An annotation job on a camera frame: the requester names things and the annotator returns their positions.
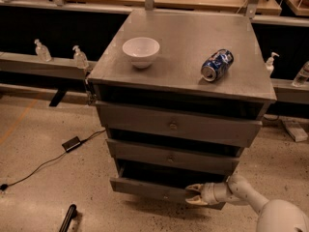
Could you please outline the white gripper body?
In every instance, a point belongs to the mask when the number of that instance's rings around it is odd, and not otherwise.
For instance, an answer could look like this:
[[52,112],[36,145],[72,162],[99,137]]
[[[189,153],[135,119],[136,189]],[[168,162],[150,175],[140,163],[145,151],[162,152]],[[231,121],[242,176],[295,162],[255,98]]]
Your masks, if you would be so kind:
[[218,203],[214,194],[214,183],[206,183],[202,186],[201,199],[205,205],[215,205]]

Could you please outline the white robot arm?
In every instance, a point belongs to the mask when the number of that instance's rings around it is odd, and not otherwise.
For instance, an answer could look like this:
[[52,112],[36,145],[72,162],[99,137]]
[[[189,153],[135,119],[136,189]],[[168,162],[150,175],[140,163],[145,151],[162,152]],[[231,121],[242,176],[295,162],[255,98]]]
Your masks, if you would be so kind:
[[309,217],[296,205],[265,198],[239,174],[231,175],[227,182],[193,184],[185,189],[196,192],[195,196],[185,199],[192,205],[249,205],[258,215],[256,232],[309,232]]

